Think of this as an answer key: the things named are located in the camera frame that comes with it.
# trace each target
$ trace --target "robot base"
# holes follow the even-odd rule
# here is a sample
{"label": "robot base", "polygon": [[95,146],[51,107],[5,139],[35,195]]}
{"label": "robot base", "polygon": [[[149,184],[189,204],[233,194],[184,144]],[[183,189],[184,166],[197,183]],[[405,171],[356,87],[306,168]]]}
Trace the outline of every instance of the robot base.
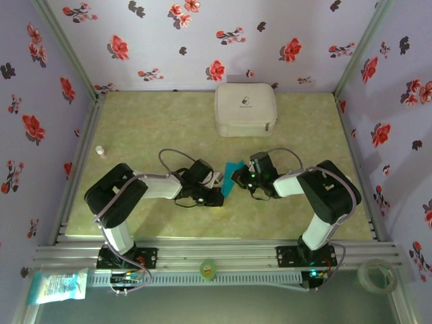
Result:
{"label": "robot base", "polygon": [[[124,255],[137,263],[141,263],[147,269],[156,269],[157,248],[133,248]],[[112,251],[104,246],[100,249],[96,269],[138,269],[117,257]]]}
{"label": "robot base", "polygon": [[335,267],[338,265],[335,248],[331,245],[324,245],[314,251],[308,259],[302,258],[298,253],[298,246],[278,246],[276,247],[277,265],[279,268],[296,267]]}

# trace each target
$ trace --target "floor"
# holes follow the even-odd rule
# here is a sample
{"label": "floor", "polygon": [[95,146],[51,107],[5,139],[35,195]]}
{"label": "floor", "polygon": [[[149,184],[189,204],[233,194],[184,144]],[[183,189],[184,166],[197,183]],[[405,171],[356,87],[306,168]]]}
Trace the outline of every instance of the floor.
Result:
{"label": "floor", "polygon": [[[84,193],[118,163],[136,171],[165,173],[157,154],[166,147],[202,158],[215,171],[227,162],[247,161],[259,151],[284,146],[296,151],[305,165],[333,161],[358,187],[345,135],[333,95],[276,93],[278,122],[273,135],[258,138],[224,138],[215,130],[214,94],[210,92],[111,92],[102,109],[90,154],[84,168],[66,234],[100,236]],[[107,156],[101,159],[95,147]],[[189,160],[164,153],[172,169],[190,167]],[[271,153],[279,173],[297,169],[287,152]],[[313,210],[304,195],[279,200],[253,200],[235,187],[223,207],[183,209],[165,199],[141,200],[128,218],[136,238],[289,238],[307,228]],[[336,232],[335,239],[370,240],[363,205]]]}

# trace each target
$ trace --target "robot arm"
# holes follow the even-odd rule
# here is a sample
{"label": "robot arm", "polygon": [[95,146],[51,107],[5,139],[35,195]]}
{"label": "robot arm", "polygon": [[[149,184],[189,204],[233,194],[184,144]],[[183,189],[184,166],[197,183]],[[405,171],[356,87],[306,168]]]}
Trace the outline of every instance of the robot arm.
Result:
{"label": "robot arm", "polygon": [[250,165],[233,173],[233,181],[249,189],[252,197],[261,188],[269,198],[305,194],[315,214],[308,229],[299,237],[298,254],[309,260],[330,240],[339,225],[351,216],[361,195],[352,182],[331,162],[288,172],[279,176],[269,155],[250,157]]}
{"label": "robot arm", "polygon": [[198,206],[222,206],[221,174],[214,172],[203,160],[195,161],[190,169],[183,168],[168,175],[134,173],[125,163],[116,165],[84,195],[104,237],[121,255],[133,259],[135,243],[126,219],[139,200],[166,198],[179,200],[191,197]]}

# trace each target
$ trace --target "small white bottle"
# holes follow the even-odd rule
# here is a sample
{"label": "small white bottle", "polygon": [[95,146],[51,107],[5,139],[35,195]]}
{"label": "small white bottle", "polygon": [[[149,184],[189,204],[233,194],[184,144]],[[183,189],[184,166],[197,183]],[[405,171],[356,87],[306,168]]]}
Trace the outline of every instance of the small white bottle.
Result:
{"label": "small white bottle", "polygon": [[96,146],[96,153],[102,159],[107,156],[107,153],[105,152],[105,150],[103,149],[103,147],[101,145]]}

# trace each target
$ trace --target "clear tape roll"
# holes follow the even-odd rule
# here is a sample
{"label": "clear tape roll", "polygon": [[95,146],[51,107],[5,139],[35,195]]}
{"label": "clear tape roll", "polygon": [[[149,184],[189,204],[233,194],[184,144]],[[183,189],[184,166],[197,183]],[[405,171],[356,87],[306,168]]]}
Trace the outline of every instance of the clear tape roll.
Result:
{"label": "clear tape roll", "polygon": [[[371,270],[379,270],[384,276],[384,285],[378,286],[371,279]],[[374,294],[389,294],[398,286],[398,274],[388,262],[380,259],[372,259],[363,263],[357,271],[357,277],[362,287]]]}

